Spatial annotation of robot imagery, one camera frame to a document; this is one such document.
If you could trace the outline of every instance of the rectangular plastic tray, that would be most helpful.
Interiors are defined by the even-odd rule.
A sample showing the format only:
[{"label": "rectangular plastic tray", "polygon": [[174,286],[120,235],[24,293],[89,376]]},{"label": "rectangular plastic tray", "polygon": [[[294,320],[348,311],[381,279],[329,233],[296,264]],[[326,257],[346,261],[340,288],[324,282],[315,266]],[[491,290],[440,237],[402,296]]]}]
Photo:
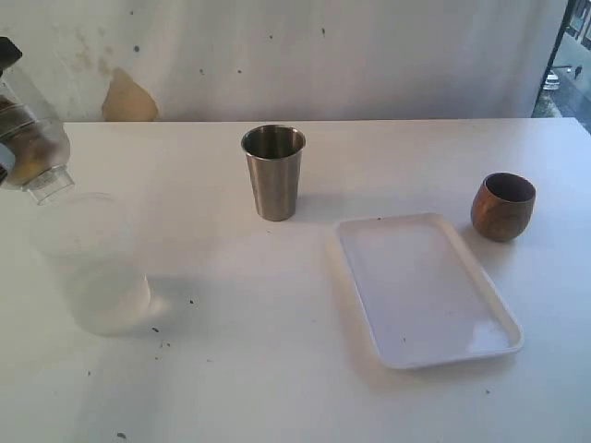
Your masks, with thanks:
[{"label": "rectangular plastic tray", "polygon": [[523,346],[487,273],[441,215],[342,221],[336,235],[386,366],[439,365]]}]

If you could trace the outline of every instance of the white table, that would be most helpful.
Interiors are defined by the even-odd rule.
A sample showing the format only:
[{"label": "white table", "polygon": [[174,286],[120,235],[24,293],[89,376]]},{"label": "white table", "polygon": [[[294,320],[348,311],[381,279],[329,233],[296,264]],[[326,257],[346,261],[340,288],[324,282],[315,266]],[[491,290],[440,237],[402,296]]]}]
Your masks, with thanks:
[{"label": "white table", "polygon": [[[66,126],[78,188],[135,215],[154,304],[134,336],[73,325],[27,245],[35,208],[0,192],[0,441],[591,441],[591,137],[573,119],[296,123],[300,199],[279,223],[254,211],[239,147],[254,125]],[[538,197],[501,245],[469,209],[506,170]],[[374,357],[332,225],[425,211],[495,281],[518,354],[416,372]]]}]

